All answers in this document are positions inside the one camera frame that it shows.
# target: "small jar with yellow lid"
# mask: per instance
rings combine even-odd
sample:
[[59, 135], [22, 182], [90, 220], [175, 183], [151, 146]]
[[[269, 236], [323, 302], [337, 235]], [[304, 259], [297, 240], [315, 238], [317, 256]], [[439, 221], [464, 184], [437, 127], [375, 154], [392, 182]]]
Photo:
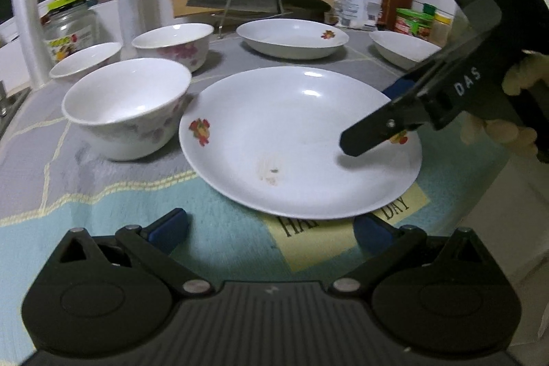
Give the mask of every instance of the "small jar with yellow lid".
[[431, 26], [431, 34], [429, 35], [429, 42], [437, 45], [438, 47], [444, 47], [448, 41], [449, 31], [452, 28], [452, 18], [443, 13], [436, 12], [435, 19]]
[[48, 4], [44, 35], [54, 64], [98, 42], [97, 16], [86, 0], [54, 0]]

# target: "black device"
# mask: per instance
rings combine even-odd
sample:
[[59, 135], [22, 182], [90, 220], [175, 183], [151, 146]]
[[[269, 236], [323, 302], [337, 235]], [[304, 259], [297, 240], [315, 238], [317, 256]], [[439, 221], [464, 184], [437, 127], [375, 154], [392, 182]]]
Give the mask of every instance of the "black device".
[[455, 0], [470, 27], [420, 62], [403, 95], [341, 134], [340, 147], [358, 156], [403, 130], [430, 123], [442, 129], [460, 112], [505, 119], [537, 131], [538, 158], [549, 161], [549, 88], [538, 82], [507, 96], [501, 82], [526, 56], [549, 54], [549, 9], [544, 0]]
[[175, 209], [114, 236], [67, 232], [21, 315], [25, 366], [516, 366], [503, 350], [521, 306], [474, 231], [429, 237], [356, 218], [377, 255], [324, 287], [227, 281], [167, 255], [188, 232]]

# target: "ribbed black surface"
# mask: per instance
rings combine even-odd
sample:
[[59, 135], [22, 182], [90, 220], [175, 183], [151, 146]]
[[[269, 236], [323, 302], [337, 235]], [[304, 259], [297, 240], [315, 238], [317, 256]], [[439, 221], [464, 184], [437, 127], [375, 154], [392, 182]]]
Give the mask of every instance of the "ribbed black surface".
[[26, 366], [516, 366], [504, 353], [449, 362], [405, 352], [370, 320], [361, 302], [318, 283], [227, 283], [183, 303], [148, 343], [103, 359], [39, 352]]

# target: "bowl rim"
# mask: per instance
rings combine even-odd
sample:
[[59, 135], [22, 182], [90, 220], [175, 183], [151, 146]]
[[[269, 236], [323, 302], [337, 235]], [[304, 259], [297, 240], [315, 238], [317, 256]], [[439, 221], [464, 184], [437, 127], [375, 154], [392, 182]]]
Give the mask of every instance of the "bowl rim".
[[402, 57], [402, 58], [406, 58], [407, 60], [410, 60], [410, 61], [414, 61], [414, 62], [421, 62], [423, 60], [417, 60], [415, 58], [412, 58], [408, 55], [403, 55], [401, 53], [398, 53], [397, 51], [393, 50], [393, 49], [390, 49], [389, 47], [383, 45], [383, 43], [380, 41], [379, 38], [377, 38], [378, 36], [382, 35], [382, 33], [385, 33], [385, 34], [397, 34], [397, 35], [402, 35], [402, 36], [408, 36], [408, 38], [403, 38], [403, 39], [410, 39], [410, 38], [413, 38], [413, 39], [418, 39], [420, 40], [421, 42], [423, 43], [426, 43], [427, 44], [427, 47], [436, 47], [436, 50], [433, 51], [431, 53], [431, 55], [435, 52], [438, 52], [438, 50], [441, 49], [441, 47], [437, 46], [436, 44], [433, 44], [433, 43], [430, 43], [429, 41], [425, 41], [424, 39], [421, 39], [421, 38], [417, 38], [416, 36], [412, 36], [412, 35], [407, 35], [407, 34], [404, 34], [404, 33], [399, 33], [399, 32], [394, 32], [394, 31], [391, 31], [391, 30], [375, 30], [373, 32], [370, 32], [370, 38], [372, 39], [372, 41], [376, 44], [376, 45], [379, 45], [381, 47], [383, 47], [385, 50], [389, 50], [390, 52]]
[[[155, 33], [157, 33], [159, 30], [165, 30], [165, 29], [168, 29], [168, 28], [173, 29], [177, 25], [179, 25], [179, 28], [177, 28], [175, 30], [179, 30], [182, 27], [193, 27], [195, 25], [206, 25], [208, 31], [206, 33], [201, 34], [199, 36], [199, 38], [182, 39], [181, 42], [177, 42], [176, 44], [165, 44], [165, 45], [139, 45], [139, 44], [136, 44], [136, 40], [139, 39], [139, 38], [143, 38], [146, 35], [152, 36]], [[175, 45], [180, 45], [180, 44], [188, 44], [188, 43], [191, 43], [193, 41], [198, 41], [199, 39], [206, 38], [206, 36], [210, 36], [213, 33], [214, 30], [215, 29], [213, 28], [213, 25], [205, 24], [203, 22], [187, 22], [187, 23], [183, 23], [183, 24], [166, 25], [165, 27], [158, 27], [158, 28], [155, 28], [153, 30], [149, 30], [148, 32], [142, 33], [139, 36], [136, 36], [132, 40], [132, 46], [135, 47], [136, 49], [142, 49], [142, 50], [165, 49], [166, 47], [173, 47]]]
[[[91, 77], [94, 77], [94, 76], [98, 76], [98, 74], [102, 73], [105, 69], [106, 70], [112, 70], [113, 66], [118, 66], [118, 65], [122, 65], [122, 64], [127, 64], [128, 61], [142, 61], [142, 60], [153, 60], [153, 61], [162, 61], [162, 63], [164, 64], [168, 64], [168, 65], [178, 65], [178, 66], [181, 66], [183, 69], [185, 69], [188, 73], [188, 80], [187, 80], [187, 85], [186, 87], [182, 90], [182, 92], [180, 92], [179, 94], [175, 95], [174, 97], [170, 98], [169, 100], [165, 101], [164, 103], [158, 105], [158, 106], [155, 106], [153, 107], [152, 109], [148, 109], [146, 111], [143, 111], [143, 112], [138, 112], [136, 114], [132, 114], [132, 115], [129, 115], [127, 117], [124, 117], [124, 118], [119, 118], [117, 120], [112, 120], [112, 121], [109, 121], [109, 122], [92, 122], [92, 121], [89, 121], [89, 120], [81, 120], [79, 118], [76, 118], [76, 117], [73, 117], [71, 114], [69, 114], [67, 112], [67, 109], [65, 108], [65, 100], [67, 99], [69, 93], [78, 85], [78, 84], [82, 84], [83, 80], [85, 79], [90, 79], [90, 76]], [[119, 61], [119, 62], [115, 62], [113, 64], [109, 64], [108, 66], [105, 66], [105, 67], [101, 67], [99, 69], [97, 69], [96, 71], [93, 71], [92, 73], [90, 74], [87, 74], [85, 77], [83, 77], [82, 79], [78, 80], [73, 86], [71, 86], [71, 88], [67, 91], [67, 93], [65, 94], [65, 96], [63, 97], [63, 100], [61, 101], [61, 112], [63, 113], [63, 116], [71, 123], [75, 123], [76, 125], [82, 125], [82, 126], [87, 126], [87, 127], [98, 127], [98, 126], [107, 126], [107, 125], [118, 125], [120, 123], [123, 123], [125, 121], [128, 121], [128, 120], [133, 120], [135, 118], [139, 118], [139, 117], [144, 117], [145, 115], [149, 115], [151, 114], [152, 112], [156, 112], [160, 109], [162, 109], [163, 107], [166, 107], [169, 103], [172, 103], [173, 101], [175, 101], [177, 98], [179, 98], [180, 96], [182, 95], [185, 95], [185, 93], [187, 92], [187, 90], [189, 89], [189, 86], [190, 86], [190, 81], [192, 79], [192, 74], [189, 70], [189, 68], [187, 66], [184, 66], [183, 64], [177, 62], [177, 61], [172, 61], [172, 60], [167, 60], [167, 59], [164, 59], [164, 58], [134, 58], [132, 60], [124, 60], [124, 61]]]
[[[69, 60], [70, 57], [74, 56], [74, 55], [77, 55], [79, 52], [86, 52], [88, 49], [94, 49], [94, 48], [97, 48], [97, 47], [106, 47], [106, 44], [117, 44], [117, 47], [118, 47], [118, 50], [116, 50], [115, 52], [111, 53], [109, 56], [107, 56], [106, 58], [103, 58], [101, 61], [98, 61], [94, 64], [90, 64], [89, 66], [86, 66], [86, 67], [82, 67], [80, 69], [76, 69], [76, 70], [73, 70], [72, 72], [65, 72], [63, 74], [56, 74], [56, 73], [53, 73], [53, 71], [56, 69], [56, 67], [58, 67], [60, 64], [61, 64], [61, 67], [65, 64], [68, 64], [68, 63], [64, 63], [63, 61], [67, 61]], [[72, 75], [76, 75], [78, 74], [79, 72], [83, 72], [83, 71], [86, 71], [87, 69], [97, 65], [97, 64], [101, 64], [103, 61], [105, 60], [108, 60], [109, 58], [113, 57], [114, 55], [116, 55], [120, 50], [122, 50], [122, 44], [116, 42], [116, 41], [112, 41], [112, 42], [108, 42], [108, 43], [100, 43], [100, 44], [94, 44], [90, 47], [86, 47], [85, 49], [81, 49], [81, 50], [78, 50], [78, 52], [75, 52], [73, 53], [72, 55], [68, 55], [67, 58], [63, 58], [61, 61], [59, 61], [56, 65], [54, 65], [51, 70], [49, 71], [49, 77], [51, 79], [60, 79], [60, 78], [65, 78], [66, 76], [72, 76]]]
[[[303, 47], [302, 45], [272, 43], [272, 42], [269, 42], [269, 41], [266, 41], [266, 40], [259, 40], [257, 38], [251, 38], [249, 35], [245, 36], [245, 35], [242, 34], [242, 28], [253, 27], [254, 25], [261, 24], [262, 22], [265, 22], [265, 21], [278, 21], [278, 22], [291, 21], [291, 22], [301, 22], [301, 23], [307, 22], [307, 23], [322, 25], [322, 27], [326, 27], [326, 30], [331, 30], [333, 32], [343, 33], [343, 36], [344, 36], [343, 41], [344, 42], [338, 43], [338, 44], [332, 44], [332, 45], [325, 45], [325, 46], [310, 46], [309, 45], [307, 47]], [[276, 46], [280, 46], [280, 47], [291, 47], [293, 49], [333, 49], [334, 47], [344, 46], [345, 44], [347, 44], [349, 42], [349, 35], [347, 33], [345, 33], [343, 30], [341, 30], [340, 28], [333, 27], [332, 25], [324, 24], [322, 22], [307, 21], [307, 20], [304, 20], [304, 19], [292, 19], [292, 18], [270, 18], [270, 19], [260, 19], [260, 20], [257, 20], [257, 21], [246, 22], [245, 24], [239, 25], [237, 27], [236, 33], [241, 38], [248, 39], [248, 40], [254, 41], [256, 43], [276, 45]]]

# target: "sink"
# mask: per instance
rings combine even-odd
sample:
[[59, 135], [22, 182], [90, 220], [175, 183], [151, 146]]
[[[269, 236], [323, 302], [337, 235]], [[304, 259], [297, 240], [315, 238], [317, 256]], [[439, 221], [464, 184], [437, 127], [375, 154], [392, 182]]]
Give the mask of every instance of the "sink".
[[0, 80], [0, 139], [30, 91], [30, 87], [27, 87], [12, 96], [7, 96], [4, 83]]

